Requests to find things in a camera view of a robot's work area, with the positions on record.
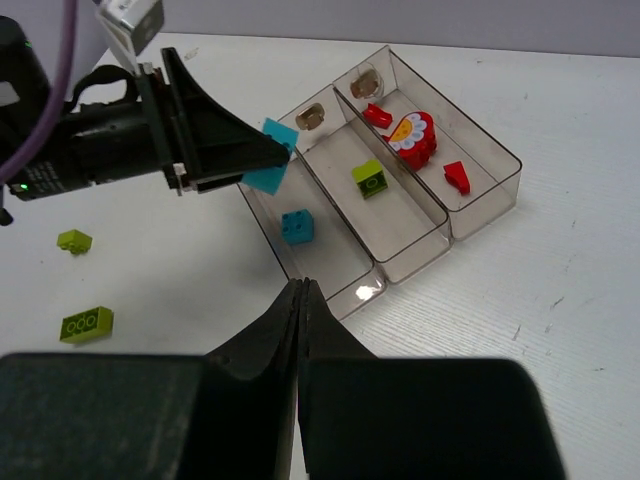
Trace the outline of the red rounded lego brick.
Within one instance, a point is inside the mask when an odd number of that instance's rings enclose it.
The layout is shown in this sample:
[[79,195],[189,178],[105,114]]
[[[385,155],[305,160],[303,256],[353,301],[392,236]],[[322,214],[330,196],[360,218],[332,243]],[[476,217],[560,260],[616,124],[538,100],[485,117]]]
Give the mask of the red rounded lego brick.
[[424,111],[404,115],[383,139],[414,172],[422,169],[437,149],[434,120]]

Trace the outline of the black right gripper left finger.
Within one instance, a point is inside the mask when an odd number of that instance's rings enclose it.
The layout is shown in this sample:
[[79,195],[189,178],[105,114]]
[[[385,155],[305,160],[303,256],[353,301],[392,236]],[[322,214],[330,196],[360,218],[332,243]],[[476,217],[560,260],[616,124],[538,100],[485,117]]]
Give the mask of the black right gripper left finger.
[[303,290],[205,355],[5,356],[2,477],[288,478]]

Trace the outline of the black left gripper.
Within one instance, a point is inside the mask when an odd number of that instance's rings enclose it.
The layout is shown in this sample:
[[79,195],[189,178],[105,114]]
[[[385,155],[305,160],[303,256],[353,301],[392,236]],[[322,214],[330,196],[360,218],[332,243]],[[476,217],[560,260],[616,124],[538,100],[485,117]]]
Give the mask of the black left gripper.
[[[36,200],[161,171],[175,156],[171,125],[198,194],[237,184],[260,167],[268,138],[216,102],[175,48],[162,49],[161,57],[168,85],[150,63],[139,76],[101,65],[80,80],[47,142],[9,180],[9,193]],[[80,102],[88,88],[119,81],[126,84],[122,98]]]

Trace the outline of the lime green lego brick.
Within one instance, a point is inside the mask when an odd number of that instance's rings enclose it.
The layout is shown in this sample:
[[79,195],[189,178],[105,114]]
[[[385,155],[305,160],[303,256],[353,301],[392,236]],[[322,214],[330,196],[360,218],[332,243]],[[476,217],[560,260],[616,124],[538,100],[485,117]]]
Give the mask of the lime green lego brick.
[[56,245],[74,256],[87,253],[92,246],[93,238],[79,230],[73,229],[60,233]]

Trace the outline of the lime green square lego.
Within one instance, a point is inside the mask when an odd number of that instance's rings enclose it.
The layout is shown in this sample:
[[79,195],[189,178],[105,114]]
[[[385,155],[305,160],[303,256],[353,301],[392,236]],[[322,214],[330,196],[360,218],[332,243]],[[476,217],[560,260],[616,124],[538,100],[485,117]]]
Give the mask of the lime green square lego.
[[352,178],[361,196],[368,199],[388,188],[381,163],[372,158],[351,170]]

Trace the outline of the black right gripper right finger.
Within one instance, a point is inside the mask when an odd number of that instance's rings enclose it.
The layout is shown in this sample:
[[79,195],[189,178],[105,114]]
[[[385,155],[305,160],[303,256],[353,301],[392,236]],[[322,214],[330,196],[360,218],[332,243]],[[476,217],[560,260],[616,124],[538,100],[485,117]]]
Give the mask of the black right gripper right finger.
[[298,419],[312,479],[562,479],[538,389],[515,361],[379,358],[302,287]]

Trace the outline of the lime green long lego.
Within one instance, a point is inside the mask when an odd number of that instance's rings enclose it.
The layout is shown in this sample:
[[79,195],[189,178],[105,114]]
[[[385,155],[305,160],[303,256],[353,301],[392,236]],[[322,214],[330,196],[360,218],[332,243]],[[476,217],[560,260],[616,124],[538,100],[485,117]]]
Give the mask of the lime green long lego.
[[65,317],[59,341],[78,345],[109,336],[113,331],[113,321],[114,312],[103,306]]

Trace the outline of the small red lego piece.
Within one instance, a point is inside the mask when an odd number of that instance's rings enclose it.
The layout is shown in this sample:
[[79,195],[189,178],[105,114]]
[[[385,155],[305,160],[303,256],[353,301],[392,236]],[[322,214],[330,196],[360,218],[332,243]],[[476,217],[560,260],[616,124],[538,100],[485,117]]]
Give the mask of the small red lego piece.
[[446,164],[443,167],[445,180],[461,195],[468,195],[471,184],[462,161]]

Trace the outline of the small light blue lego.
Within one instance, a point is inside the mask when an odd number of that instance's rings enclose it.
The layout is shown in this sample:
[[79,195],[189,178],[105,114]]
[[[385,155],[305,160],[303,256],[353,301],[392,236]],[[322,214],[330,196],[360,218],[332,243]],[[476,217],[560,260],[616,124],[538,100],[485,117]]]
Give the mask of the small light blue lego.
[[311,242],[314,239],[314,218],[307,209],[281,215],[281,235],[289,245]]

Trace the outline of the clear tiered plastic organizer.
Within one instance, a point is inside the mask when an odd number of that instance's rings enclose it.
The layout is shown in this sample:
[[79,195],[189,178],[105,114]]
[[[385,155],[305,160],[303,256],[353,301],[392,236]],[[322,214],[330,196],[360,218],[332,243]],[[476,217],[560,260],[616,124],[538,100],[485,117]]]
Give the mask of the clear tiered plastic organizer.
[[[362,115],[369,103],[393,116],[388,129]],[[383,139],[401,118],[429,113],[437,149],[414,172]],[[484,128],[383,47],[303,102],[280,122],[299,137],[275,195],[240,190],[284,274],[315,279],[343,319],[443,256],[516,203],[522,163]],[[388,188],[364,199],[351,170],[382,165]],[[461,195],[444,177],[462,161],[471,184]],[[281,215],[307,209],[314,239],[287,244]]]

